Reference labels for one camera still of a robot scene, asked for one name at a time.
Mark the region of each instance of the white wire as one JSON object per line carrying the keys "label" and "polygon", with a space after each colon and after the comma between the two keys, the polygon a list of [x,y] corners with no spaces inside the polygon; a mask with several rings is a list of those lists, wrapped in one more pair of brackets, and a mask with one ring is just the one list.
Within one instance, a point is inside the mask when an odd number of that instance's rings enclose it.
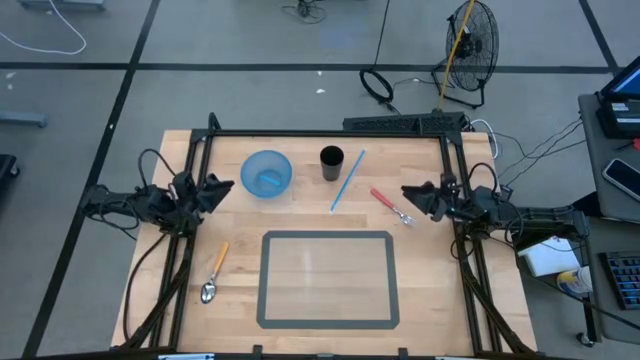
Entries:
{"label": "white wire", "polygon": [[483,123],[484,126],[486,126],[487,129],[489,129],[489,135],[491,135],[491,138],[493,139],[493,149],[494,149],[493,160],[497,159],[498,156],[500,155],[500,148],[498,147],[498,141],[496,141],[496,135],[493,133],[493,129],[491,128],[491,125],[489,125],[489,123],[484,119],[475,119],[471,122],[471,125],[477,122]]}
{"label": "white wire", "polygon": [[61,54],[61,55],[77,55],[77,54],[80,54],[87,47],[87,41],[84,39],[84,37],[82,37],[82,34],[80,34],[78,32],[78,30],[76,30],[73,26],[71,26],[71,24],[69,24],[67,19],[65,19],[62,16],[62,14],[60,14],[60,12],[58,11],[58,8],[53,3],[53,0],[49,0],[49,3],[51,4],[51,7],[53,8],[53,11],[55,11],[56,14],[58,15],[58,17],[60,17],[60,20],[62,20],[65,24],[67,24],[69,29],[73,30],[73,32],[76,33],[76,35],[78,35],[80,40],[82,40],[82,47],[79,50],[69,52],[69,51],[61,51],[61,50],[46,50],[46,49],[32,48],[30,46],[18,44],[17,42],[11,40],[11,38],[9,38],[3,32],[0,32],[0,36],[2,36],[3,38],[7,39],[7,41],[12,43],[13,45],[15,45],[15,46],[17,46],[17,47],[19,47],[21,49],[24,49],[24,50],[35,51],[35,52],[46,53],[46,54]]}

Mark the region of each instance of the black keyboard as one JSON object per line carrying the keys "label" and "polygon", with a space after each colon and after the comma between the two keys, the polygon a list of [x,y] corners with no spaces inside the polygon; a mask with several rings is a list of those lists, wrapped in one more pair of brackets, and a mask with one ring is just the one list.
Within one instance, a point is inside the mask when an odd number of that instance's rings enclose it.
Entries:
{"label": "black keyboard", "polygon": [[350,131],[413,133],[462,131],[467,125],[463,112],[347,118],[342,122],[342,128]]}
{"label": "black keyboard", "polygon": [[622,310],[640,309],[640,252],[598,254]]}

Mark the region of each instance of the gray floor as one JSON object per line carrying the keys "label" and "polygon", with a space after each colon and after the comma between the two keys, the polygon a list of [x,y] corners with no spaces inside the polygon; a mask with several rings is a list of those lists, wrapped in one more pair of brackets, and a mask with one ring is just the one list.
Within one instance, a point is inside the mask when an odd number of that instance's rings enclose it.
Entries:
{"label": "gray floor", "polygon": [[[142,62],[370,63],[383,0],[328,0],[317,25],[288,18],[293,0],[162,0]],[[445,18],[460,2],[392,1],[380,63],[433,64],[444,57]],[[640,3],[589,0],[619,65],[637,56],[632,34]],[[89,45],[79,56],[33,54],[0,39],[0,62],[128,62],[150,0],[107,0],[107,11],[65,12]],[[577,0],[487,1],[500,26],[499,65],[606,66]],[[74,49],[78,41],[54,15],[0,3],[0,31],[34,46]],[[20,356],[64,242],[105,129],[123,71],[2,70],[0,108],[50,115],[45,129],[0,125],[0,153],[19,157],[23,173],[0,208],[0,358]],[[390,81],[426,74],[385,73]],[[578,118],[577,96],[610,75],[494,74],[487,104],[465,109],[531,149]],[[403,113],[429,112],[430,85],[399,85]],[[462,109],[447,103],[446,110]],[[385,115],[357,72],[138,71],[100,182],[114,191],[138,184],[137,154],[160,145],[166,129],[204,127],[215,111],[224,128],[339,129],[344,117]],[[584,137],[581,129],[565,139]],[[519,158],[499,140],[504,169]],[[528,163],[502,177],[509,181]],[[566,176],[567,167],[571,176]],[[152,162],[145,164],[151,173]],[[594,188],[584,145],[540,161],[513,183],[519,205],[567,204]],[[111,339],[134,244],[116,230],[85,223],[45,333],[40,355],[105,349]],[[605,340],[577,344],[582,307],[525,279],[539,348],[551,355],[633,358],[640,347]]]}

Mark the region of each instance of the metal spoon head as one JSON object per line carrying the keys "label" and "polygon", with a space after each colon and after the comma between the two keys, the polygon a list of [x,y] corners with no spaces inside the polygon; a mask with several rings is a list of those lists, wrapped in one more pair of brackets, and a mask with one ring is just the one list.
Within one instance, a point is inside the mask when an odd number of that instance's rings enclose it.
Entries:
{"label": "metal spoon head", "polygon": [[200,300],[203,304],[208,304],[216,295],[216,286],[212,282],[207,282],[202,285],[200,290]]}

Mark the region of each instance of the fan grille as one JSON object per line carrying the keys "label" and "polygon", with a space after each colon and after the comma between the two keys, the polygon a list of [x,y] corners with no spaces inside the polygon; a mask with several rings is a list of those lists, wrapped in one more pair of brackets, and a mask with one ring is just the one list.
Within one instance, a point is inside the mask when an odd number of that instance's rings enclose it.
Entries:
{"label": "fan grille", "polygon": [[[449,18],[447,56],[451,53],[469,2],[462,4]],[[491,78],[498,61],[498,24],[485,4],[476,1],[451,64],[451,79],[456,86],[476,91]]]}

